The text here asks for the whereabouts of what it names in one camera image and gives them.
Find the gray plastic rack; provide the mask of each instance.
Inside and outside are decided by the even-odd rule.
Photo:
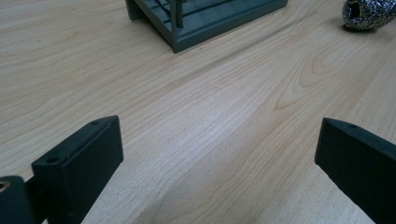
[[[132,21],[148,17],[174,53],[285,7],[288,0],[126,0]]]

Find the wood grain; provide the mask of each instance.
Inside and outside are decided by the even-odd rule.
[[[84,223],[372,223],[314,164],[323,117],[396,143],[396,23],[286,8],[177,55],[110,0],[0,2],[0,175],[119,115],[125,161]]]

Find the light wood surface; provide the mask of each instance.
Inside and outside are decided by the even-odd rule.
[[[84,223],[372,223],[314,164],[323,117],[396,143],[396,22],[342,0],[175,55],[122,0],[0,1],[0,175],[119,115],[125,161]]]

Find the speckled object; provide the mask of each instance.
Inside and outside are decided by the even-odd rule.
[[[346,0],[343,18],[354,30],[381,28],[396,18],[396,0]]]

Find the screw hole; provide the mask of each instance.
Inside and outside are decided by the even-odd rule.
[[[52,157],[47,159],[47,163],[56,163],[59,160],[59,157]]]
[[[10,185],[11,183],[9,181],[0,181],[0,192],[6,190]]]

